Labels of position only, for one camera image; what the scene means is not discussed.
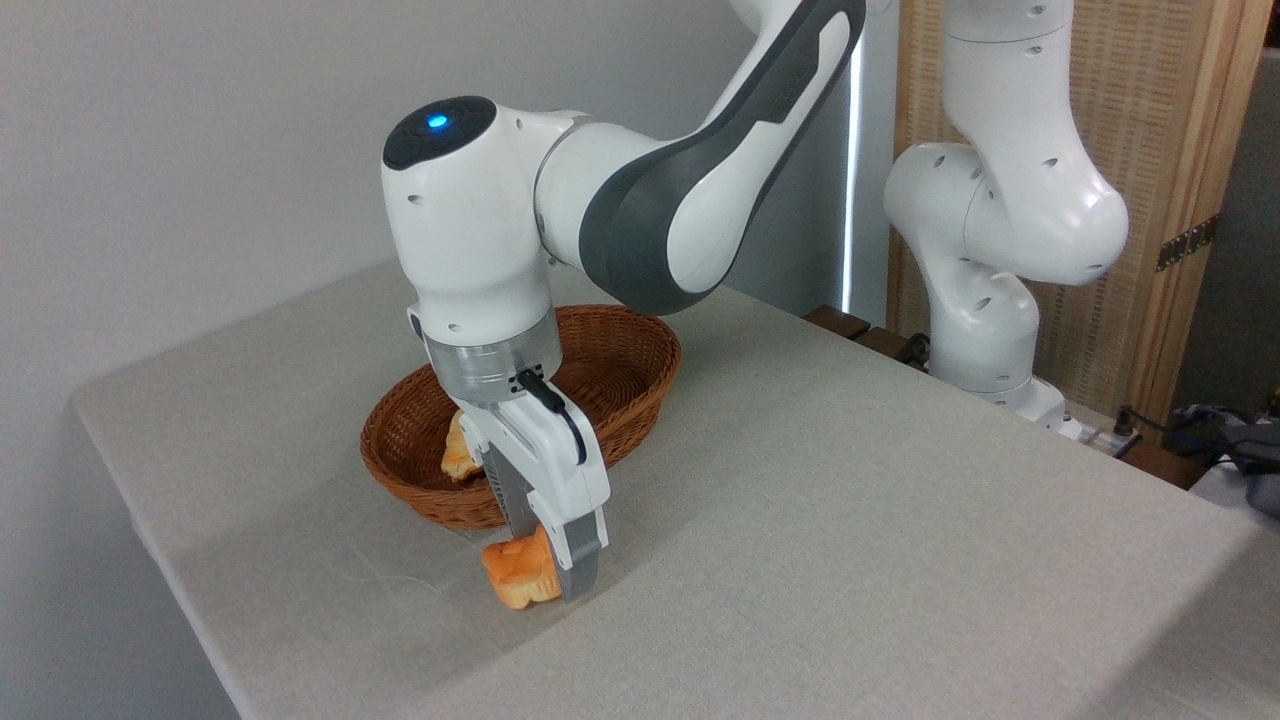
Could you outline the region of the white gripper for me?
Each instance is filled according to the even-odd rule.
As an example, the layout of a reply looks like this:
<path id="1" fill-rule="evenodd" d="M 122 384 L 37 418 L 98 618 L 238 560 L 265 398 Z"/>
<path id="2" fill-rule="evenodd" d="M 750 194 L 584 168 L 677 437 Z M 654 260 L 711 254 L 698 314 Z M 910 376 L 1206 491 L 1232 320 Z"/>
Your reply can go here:
<path id="1" fill-rule="evenodd" d="M 584 597 L 609 544 L 603 506 L 611 497 L 584 411 L 554 386 L 534 386 L 497 404 L 457 404 L 512 537 L 534 536 L 541 521 L 562 598 Z"/>

